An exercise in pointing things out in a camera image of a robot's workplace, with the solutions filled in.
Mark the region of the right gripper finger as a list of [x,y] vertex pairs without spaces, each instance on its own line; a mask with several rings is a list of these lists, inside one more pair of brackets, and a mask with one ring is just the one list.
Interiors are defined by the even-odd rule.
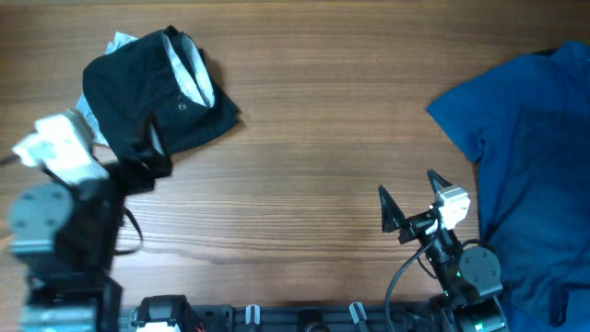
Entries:
[[379,186],[378,193],[382,212],[382,232],[398,231],[406,219],[404,213],[383,185]]
[[441,175],[433,169],[427,170],[427,176],[434,193],[441,192],[444,188],[452,186],[450,182],[441,177]]

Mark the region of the black shorts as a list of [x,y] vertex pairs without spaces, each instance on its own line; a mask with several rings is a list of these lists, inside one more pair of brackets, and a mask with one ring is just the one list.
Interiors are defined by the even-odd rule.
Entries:
[[165,151],[205,145],[239,123],[239,107],[209,74],[202,52],[169,26],[94,59],[83,71],[83,94],[105,103],[101,132],[117,160],[146,160],[145,122],[158,120]]

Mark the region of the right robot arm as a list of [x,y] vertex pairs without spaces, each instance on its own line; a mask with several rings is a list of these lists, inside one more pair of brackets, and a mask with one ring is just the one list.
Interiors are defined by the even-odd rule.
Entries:
[[384,297],[385,329],[395,332],[393,293],[406,270],[425,256],[442,294],[432,297],[425,321],[439,331],[507,331],[506,316],[498,296],[503,287],[496,250],[479,239],[458,240],[454,228],[466,218],[471,200],[468,192],[451,184],[434,170],[427,176],[434,201],[426,211],[405,216],[384,186],[378,187],[382,232],[398,233],[401,244],[419,242],[419,249],[392,277]]

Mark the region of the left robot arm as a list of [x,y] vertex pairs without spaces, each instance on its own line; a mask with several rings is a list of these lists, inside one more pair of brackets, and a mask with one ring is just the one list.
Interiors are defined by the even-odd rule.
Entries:
[[21,163],[51,178],[25,190],[7,217],[12,255],[27,267],[22,331],[116,331],[122,287],[111,276],[118,232],[133,214],[128,196],[171,174],[155,116],[135,130],[131,155],[102,164],[77,110],[36,121],[13,148]]

